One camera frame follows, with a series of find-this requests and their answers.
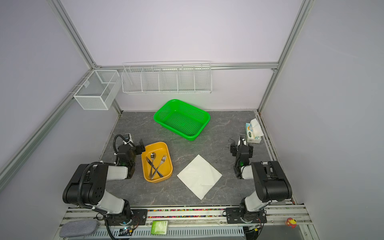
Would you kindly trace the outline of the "silver spoon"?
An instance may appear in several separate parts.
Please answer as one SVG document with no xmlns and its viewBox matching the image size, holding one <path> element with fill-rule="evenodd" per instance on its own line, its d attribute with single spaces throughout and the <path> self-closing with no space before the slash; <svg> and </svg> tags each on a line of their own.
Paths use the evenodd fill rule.
<svg viewBox="0 0 384 240">
<path fill-rule="evenodd" d="M 150 171 L 150 179 L 152 180 L 154 178 L 154 174 L 156 173 L 156 168 L 154 166 L 154 160 L 156 159 L 156 153 L 151 153 L 151 171 Z"/>
</svg>

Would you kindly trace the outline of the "silver fork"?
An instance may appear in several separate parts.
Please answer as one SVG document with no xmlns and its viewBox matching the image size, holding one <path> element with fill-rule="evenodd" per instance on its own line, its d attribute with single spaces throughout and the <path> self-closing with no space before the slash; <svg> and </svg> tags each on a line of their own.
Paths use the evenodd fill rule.
<svg viewBox="0 0 384 240">
<path fill-rule="evenodd" d="M 164 155 L 164 156 L 162 157 L 162 159 L 161 159 L 159 165 L 156 167 L 156 173 L 154 174 L 154 177 L 155 177 L 155 175 L 159 175 L 160 178 L 162 178 L 162 177 L 164 176 L 161 172 L 159 172 L 159 168 L 160 168 L 160 166 L 166 161 L 166 159 L 167 159 L 167 156 Z"/>
</svg>

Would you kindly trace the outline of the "white paper napkin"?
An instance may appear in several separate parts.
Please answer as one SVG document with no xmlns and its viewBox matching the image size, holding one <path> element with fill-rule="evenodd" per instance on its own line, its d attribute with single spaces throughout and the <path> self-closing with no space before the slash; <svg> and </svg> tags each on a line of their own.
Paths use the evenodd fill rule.
<svg viewBox="0 0 384 240">
<path fill-rule="evenodd" d="M 197 155 L 177 177 L 191 190 L 200 200 L 219 181 L 222 174 L 216 170 L 202 156 Z"/>
</svg>

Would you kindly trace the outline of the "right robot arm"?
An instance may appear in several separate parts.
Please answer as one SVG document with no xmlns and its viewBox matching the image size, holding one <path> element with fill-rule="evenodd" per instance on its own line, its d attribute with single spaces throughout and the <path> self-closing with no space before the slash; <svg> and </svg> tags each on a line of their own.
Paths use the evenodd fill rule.
<svg viewBox="0 0 384 240">
<path fill-rule="evenodd" d="M 226 210 L 228 221 L 263 223 L 266 206 L 292 198 L 293 191 L 288 178 L 277 161 L 250 162 L 253 156 L 253 147 L 250 145 L 231 144 L 230 152 L 236 157 L 234 164 L 236 177 L 241 180 L 253 180 L 255 190 L 242 199 L 236 217 Z"/>
</svg>

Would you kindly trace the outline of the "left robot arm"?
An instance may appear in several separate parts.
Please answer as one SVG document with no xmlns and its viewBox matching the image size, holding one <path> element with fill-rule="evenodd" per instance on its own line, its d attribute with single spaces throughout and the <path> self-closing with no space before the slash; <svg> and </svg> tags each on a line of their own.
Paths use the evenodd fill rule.
<svg viewBox="0 0 384 240">
<path fill-rule="evenodd" d="M 76 169 L 63 192 L 63 202 L 101 214 L 109 225 L 131 225 L 134 213 L 128 200 L 106 190 L 108 181 L 131 179 L 135 173 L 136 157 L 146 151 L 142 140 L 132 141 L 132 135 L 115 135 L 113 163 L 93 162 Z"/>
</svg>

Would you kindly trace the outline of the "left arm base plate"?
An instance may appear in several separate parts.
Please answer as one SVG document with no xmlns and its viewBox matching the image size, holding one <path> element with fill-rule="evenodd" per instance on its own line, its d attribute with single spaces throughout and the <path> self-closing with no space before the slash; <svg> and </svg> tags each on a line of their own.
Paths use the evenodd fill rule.
<svg viewBox="0 0 384 240">
<path fill-rule="evenodd" d="M 146 224 L 148 215 L 147 209 L 133 209 L 130 216 L 107 215 L 106 221 L 109 226 L 143 226 Z"/>
</svg>

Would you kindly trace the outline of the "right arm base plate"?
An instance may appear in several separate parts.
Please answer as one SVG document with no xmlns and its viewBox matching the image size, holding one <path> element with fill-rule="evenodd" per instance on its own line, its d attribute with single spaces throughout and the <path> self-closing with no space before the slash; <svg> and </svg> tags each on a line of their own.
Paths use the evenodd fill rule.
<svg viewBox="0 0 384 240">
<path fill-rule="evenodd" d="M 262 211 L 248 212 L 240 207 L 224 210 L 228 224 L 263 224 L 267 222 L 266 214 Z"/>
</svg>

